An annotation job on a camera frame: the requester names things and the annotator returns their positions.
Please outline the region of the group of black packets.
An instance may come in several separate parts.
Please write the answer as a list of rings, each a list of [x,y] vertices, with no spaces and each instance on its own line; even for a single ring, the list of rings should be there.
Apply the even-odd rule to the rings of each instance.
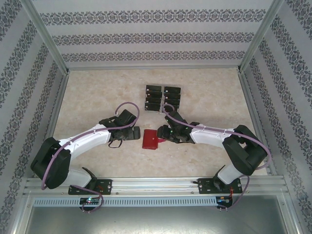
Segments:
[[[165,104],[164,103],[164,100],[165,100],[165,97],[164,97],[164,86],[161,86],[162,87],[162,98],[161,98],[161,104],[160,104],[160,110],[159,110],[159,112],[158,113],[165,113],[165,111],[163,111],[163,109],[162,109],[162,107],[163,107],[163,105]]]

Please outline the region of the grey sheet metal panel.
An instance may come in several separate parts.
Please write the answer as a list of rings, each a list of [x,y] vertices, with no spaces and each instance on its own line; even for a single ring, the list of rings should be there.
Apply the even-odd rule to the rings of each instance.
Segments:
[[[35,207],[26,234],[288,234],[274,196],[246,196],[229,211],[214,207]]]

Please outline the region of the aluminium frame rail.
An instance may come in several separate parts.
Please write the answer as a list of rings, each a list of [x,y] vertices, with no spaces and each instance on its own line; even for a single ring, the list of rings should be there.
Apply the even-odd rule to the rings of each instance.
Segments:
[[[44,89],[43,94],[40,95],[39,107],[36,109],[38,130],[36,131],[32,152],[29,154],[29,169],[44,140],[52,137],[55,133],[68,78],[68,73],[55,76],[52,86],[48,90]]]
[[[168,70],[168,69],[239,69],[234,65],[174,65],[174,66],[104,66],[104,67],[73,67],[71,71],[103,71],[103,70]]]
[[[260,119],[256,111],[256,106],[254,104],[254,100],[253,100],[251,91],[249,89],[246,77],[243,73],[240,73],[240,72],[238,73],[238,77],[239,77],[239,81],[242,87],[244,98],[246,100],[248,111],[251,117],[254,134],[258,138],[258,140],[261,141],[268,148],[266,139],[262,131]]]

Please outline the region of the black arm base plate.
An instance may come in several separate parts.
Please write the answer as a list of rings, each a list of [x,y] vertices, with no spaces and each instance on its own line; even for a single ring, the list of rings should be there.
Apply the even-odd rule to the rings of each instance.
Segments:
[[[230,184],[225,184],[219,178],[199,178],[197,180],[200,194],[241,194],[242,185],[239,178]]]
[[[85,187],[88,189],[87,191],[84,189],[80,189],[74,186],[69,186],[68,194],[69,195],[110,195],[112,188],[112,180],[111,179],[92,179]]]

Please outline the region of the aluminium frame post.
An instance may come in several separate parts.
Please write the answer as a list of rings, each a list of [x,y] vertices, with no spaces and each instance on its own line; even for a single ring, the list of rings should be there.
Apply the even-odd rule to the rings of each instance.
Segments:
[[[68,73],[68,67],[66,66],[66,63],[59,52],[52,36],[48,32],[39,12],[35,8],[32,0],[20,0],[23,8],[27,12],[28,16],[30,17],[32,23],[36,27],[36,30],[38,31],[40,37],[42,38],[43,42],[46,44],[49,52],[51,53],[54,61],[58,65],[59,69],[63,74]]]
[[[249,62],[251,61],[252,57],[254,56],[259,44],[263,40],[266,32],[268,31],[270,24],[272,23],[273,19],[275,18],[276,14],[278,13],[281,5],[283,4],[284,0],[273,0],[267,13],[265,14],[263,21],[260,24],[254,38],[251,41],[250,46],[248,47],[240,65],[238,66],[238,71],[242,73],[246,70]]]

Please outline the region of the red card holder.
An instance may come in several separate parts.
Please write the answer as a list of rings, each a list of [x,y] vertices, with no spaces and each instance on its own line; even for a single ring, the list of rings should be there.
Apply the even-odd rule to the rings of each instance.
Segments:
[[[165,139],[157,136],[157,130],[145,129],[143,134],[143,149],[156,150],[159,143],[165,142]]]

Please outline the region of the aluminium mounting rail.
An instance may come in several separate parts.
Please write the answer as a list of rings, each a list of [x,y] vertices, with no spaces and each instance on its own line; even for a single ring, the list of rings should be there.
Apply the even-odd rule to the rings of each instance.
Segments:
[[[195,196],[195,195],[229,195],[229,194],[200,194],[198,177],[132,177],[111,178],[110,196]],[[245,195],[279,195],[288,193],[289,189],[283,176],[256,175],[250,179],[241,178],[242,190],[246,187]],[[68,196],[68,186],[56,189],[42,190],[39,178],[26,180],[22,191],[23,196],[32,197],[65,197]]]

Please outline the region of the small circuit board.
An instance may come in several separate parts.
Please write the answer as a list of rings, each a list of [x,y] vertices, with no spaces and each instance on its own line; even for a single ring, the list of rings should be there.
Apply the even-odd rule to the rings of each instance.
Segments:
[[[219,208],[225,209],[232,206],[233,198],[231,196],[217,196],[216,202]]]
[[[93,198],[93,197],[88,197],[88,198],[81,198],[79,201],[80,205],[98,205],[100,202],[99,198]]]

